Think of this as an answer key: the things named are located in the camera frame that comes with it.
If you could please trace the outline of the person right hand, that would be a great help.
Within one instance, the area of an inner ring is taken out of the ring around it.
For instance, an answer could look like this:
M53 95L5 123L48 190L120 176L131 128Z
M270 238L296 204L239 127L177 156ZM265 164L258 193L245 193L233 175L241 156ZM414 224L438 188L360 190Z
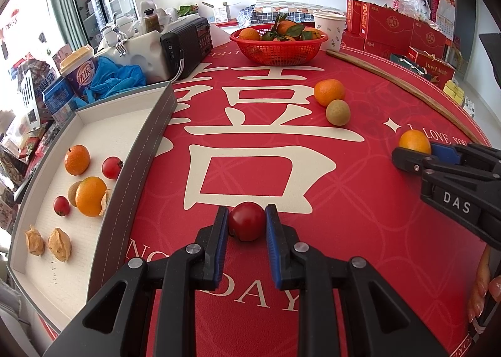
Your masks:
M467 303L468 321L471 323L480 317L485 306L485 297L489 293L498 303L500 301L500 277L492 277L489 270L491 248L486 245L476 270L476 279Z

